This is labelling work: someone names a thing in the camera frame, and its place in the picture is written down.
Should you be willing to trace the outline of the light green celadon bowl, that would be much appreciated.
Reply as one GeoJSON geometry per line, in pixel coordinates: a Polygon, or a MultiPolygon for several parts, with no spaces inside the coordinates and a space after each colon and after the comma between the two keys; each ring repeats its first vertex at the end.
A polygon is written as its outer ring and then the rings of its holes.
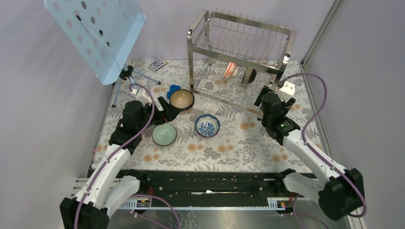
{"type": "Polygon", "coordinates": [[[152,140],[160,146],[169,146],[177,138],[177,129],[168,123],[157,125],[152,132],[152,140]]]}

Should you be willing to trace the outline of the blue white patterned bowl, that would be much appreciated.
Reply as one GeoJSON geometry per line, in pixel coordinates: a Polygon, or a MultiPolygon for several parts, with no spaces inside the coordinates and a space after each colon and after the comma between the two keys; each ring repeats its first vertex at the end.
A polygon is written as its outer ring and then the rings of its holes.
{"type": "Polygon", "coordinates": [[[195,121],[196,133],[205,138],[217,135],[220,131],[220,127],[219,120],[211,114],[203,114],[195,121]]]}

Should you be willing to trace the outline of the orange patterned bowl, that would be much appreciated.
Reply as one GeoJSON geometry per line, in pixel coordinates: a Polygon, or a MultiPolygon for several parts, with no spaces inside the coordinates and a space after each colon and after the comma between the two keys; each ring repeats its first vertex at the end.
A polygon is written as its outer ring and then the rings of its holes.
{"type": "Polygon", "coordinates": [[[224,79],[229,79],[230,77],[234,76],[238,71],[237,65],[234,62],[229,62],[224,74],[224,79]]]}

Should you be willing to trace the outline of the stainless steel dish rack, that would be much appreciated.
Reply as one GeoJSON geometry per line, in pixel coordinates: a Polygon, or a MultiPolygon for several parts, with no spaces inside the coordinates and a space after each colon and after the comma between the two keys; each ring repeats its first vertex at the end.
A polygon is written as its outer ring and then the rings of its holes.
{"type": "Polygon", "coordinates": [[[272,90],[291,59],[297,32],[287,26],[224,11],[203,10],[187,32],[191,92],[252,113],[263,86],[272,90]],[[229,64],[237,73],[223,74],[229,64]],[[254,82],[242,85],[246,67],[256,69],[254,82]]]}

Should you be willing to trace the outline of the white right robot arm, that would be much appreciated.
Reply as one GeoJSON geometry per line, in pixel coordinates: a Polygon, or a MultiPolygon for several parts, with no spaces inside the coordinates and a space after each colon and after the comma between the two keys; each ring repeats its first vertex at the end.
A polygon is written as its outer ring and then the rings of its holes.
{"type": "Polygon", "coordinates": [[[285,197],[290,192],[300,194],[319,204],[324,214],[334,220],[363,207],[364,186],[359,170],[348,170],[312,142],[305,140],[305,132],[286,115],[295,99],[285,100],[283,89],[277,92],[264,86],[254,105],[262,112],[261,121],[269,136],[293,152],[315,175],[308,178],[293,169],[281,173],[274,183],[275,193],[285,197]]]}

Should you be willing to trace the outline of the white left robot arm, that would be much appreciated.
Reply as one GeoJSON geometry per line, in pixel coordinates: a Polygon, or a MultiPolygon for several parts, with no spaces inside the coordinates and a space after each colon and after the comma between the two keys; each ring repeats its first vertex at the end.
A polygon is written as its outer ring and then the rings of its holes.
{"type": "Polygon", "coordinates": [[[112,215],[130,196],[146,194],[148,184],[142,172],[131,171],[114,188],[110,185],[140,144],[142,132],[174,120],[181,112],[163,97],[158,101],[161,111],[154,103],[133,100],[125,104],[100,165],[74,197],[64,198],[60,204],[64,228],[106,229],[112,215]]]}

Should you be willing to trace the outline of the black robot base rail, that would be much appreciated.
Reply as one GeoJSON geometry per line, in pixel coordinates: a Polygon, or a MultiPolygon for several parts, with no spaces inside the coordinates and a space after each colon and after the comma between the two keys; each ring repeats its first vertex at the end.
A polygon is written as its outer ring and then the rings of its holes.
{"type": "Polygon", "coordinates": [[[174,207],[264,207],[268,198],[294,197],[281,182],[282,172],[120,170],[132,175],[140,193],[158,196],[174,207]]]}

